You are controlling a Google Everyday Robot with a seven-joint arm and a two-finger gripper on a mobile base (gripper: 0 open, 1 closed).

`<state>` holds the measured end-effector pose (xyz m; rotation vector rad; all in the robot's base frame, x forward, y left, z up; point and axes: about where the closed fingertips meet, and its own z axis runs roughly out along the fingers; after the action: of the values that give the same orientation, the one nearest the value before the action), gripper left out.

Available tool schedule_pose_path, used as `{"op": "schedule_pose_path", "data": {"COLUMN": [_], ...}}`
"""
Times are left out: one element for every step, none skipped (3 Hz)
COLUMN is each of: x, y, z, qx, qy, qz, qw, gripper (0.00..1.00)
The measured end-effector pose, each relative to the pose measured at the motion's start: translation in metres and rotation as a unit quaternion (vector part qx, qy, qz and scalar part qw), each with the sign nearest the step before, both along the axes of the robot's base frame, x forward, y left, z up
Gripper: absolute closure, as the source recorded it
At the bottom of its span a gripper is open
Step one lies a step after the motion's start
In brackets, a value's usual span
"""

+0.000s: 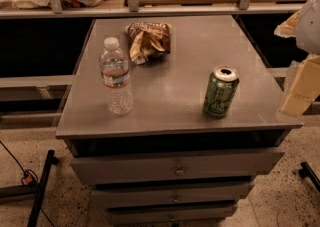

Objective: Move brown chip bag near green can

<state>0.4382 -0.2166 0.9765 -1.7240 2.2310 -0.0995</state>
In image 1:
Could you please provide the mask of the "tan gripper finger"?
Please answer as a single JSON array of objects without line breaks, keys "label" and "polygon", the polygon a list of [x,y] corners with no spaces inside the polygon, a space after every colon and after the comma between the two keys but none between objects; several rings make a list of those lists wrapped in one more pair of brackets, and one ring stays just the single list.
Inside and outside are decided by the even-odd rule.
[{"label": "tan gripper finger", "polygon": [[286,21],[282,22],[274,30],[274,34],[282,38],[290,38],[296,36],[297,20],[300,12],[292,14]]},{"label": "tan gripper finger", "polygon": [[309,54],[301,63],[293,61],[287,70],[280,111],[301,116],[320,95],[320,55]]}]

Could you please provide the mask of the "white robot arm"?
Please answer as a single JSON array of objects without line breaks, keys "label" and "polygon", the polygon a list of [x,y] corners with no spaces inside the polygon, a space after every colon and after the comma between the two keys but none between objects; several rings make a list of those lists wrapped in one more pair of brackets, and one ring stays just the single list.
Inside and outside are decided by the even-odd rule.
[{"label": "white robot arm", "polygon": [[274,30],[276,36],[294,37],[299,49],[308,56],[295,73],[287,72],[286,96],[280,111],[289,116],[301,116],[320,95],[320,0],[308,0]]}]

